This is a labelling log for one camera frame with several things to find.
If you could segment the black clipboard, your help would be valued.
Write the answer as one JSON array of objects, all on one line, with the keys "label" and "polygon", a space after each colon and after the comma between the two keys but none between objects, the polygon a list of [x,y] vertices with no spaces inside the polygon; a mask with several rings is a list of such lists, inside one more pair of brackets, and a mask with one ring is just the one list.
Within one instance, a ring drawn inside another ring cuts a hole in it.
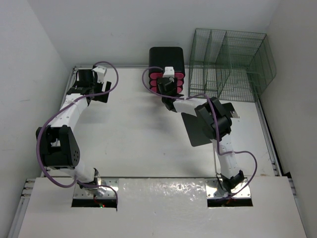
[{"label": "black clipboard", "polygon": [[[219,129],[219,137],[231,133],[232,118],[239,118],[231,103],[212,102]],[[182,113],[190,143],[193,147],[212,143],[216,140],[215,122],[208,103],[194,108],[193,114]]]}]

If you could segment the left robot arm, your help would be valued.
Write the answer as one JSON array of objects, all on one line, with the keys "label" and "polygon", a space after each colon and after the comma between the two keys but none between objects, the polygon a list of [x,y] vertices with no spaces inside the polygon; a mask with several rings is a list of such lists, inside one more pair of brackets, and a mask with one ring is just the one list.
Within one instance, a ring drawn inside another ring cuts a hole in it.
[{"label": "left robot arm", "polygon": [[111,82],[105,81],[106,72],[102,65],[77,70],[60,111],[36,131],[36,153],[42,169],[60,170],[81,187],[93,189],[101,185],[98,171],[80,160],[73,130],[91,101],[107,103]]}]

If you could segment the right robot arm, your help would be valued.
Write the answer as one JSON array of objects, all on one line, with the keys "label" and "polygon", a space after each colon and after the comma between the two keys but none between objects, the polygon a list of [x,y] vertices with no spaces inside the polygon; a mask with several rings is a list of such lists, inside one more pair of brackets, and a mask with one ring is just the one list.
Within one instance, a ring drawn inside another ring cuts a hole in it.
[{"label": "right robot arm", "polygon": [[244,180],[231,143],[231,113],[217,97],[181,99],[183,95],[177,92],[175,82],[167,77],[158,79],[158,92],[163,95],[161,100],[168,110],[191,117],[185,121],[189,136],[193,134],[193,129],[189,129],[191,125],[213,143],[221,168],[220,188],[223,195],[231,197],[232,190]]}]

